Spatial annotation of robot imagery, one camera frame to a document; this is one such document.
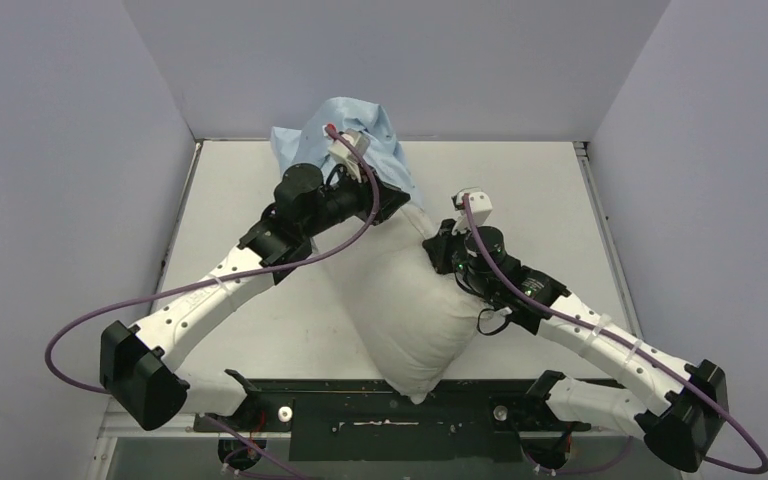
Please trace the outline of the white pillow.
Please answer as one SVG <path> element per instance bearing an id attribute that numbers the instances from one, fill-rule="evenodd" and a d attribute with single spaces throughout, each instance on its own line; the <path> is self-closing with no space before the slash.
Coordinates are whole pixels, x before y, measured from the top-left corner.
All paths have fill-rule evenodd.
<path id="1" fill-rule="evenodd" d="M 408 204 L 321 263 L 376 369 L 415 404 L 474 339 L 484 307 L 432 268 L 422 243 L 436 232 Z"/>

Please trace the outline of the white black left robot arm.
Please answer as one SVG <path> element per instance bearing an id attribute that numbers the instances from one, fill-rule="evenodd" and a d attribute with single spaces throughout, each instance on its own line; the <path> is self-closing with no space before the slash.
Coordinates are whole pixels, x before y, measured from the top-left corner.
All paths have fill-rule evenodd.
<path id="1" fill-rule="evenodd" d="M 155 430 L 184 411 L 190 384 L 176 372 L 185 358 L 247 301 L 308 262 L 314 236 L 352 217 L 378 225 L 410 199 L 378 176 L 333 171 L 337 181 L 328 185 L 314 165 L 290 167 L 273 203 L 198 289 L 130 326 L 115 321 L 103 330 L 101 384 L 141 428 Z"/>

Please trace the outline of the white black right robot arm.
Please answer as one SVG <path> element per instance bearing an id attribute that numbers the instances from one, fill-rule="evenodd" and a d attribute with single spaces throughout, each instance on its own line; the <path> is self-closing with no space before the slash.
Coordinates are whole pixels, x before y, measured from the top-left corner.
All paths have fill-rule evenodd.
<path id="1" fill-rule="evenodd" d="M 526 395 L 528 419 L 541 428 L 561 421 L 617 430 L 669 466 L 698 471 L 725 422 L 725 372 L 709 360 L 693 365 L 661 352 L 596 313 L 564 284 L 508 254 L 499 229 L 481 226 L 475 237 L 454 226 L 443 221 L 422 243 L 436 273 L 453 275 L 505 325 L 569 349 L 617 383 L 545 371 Z"/>

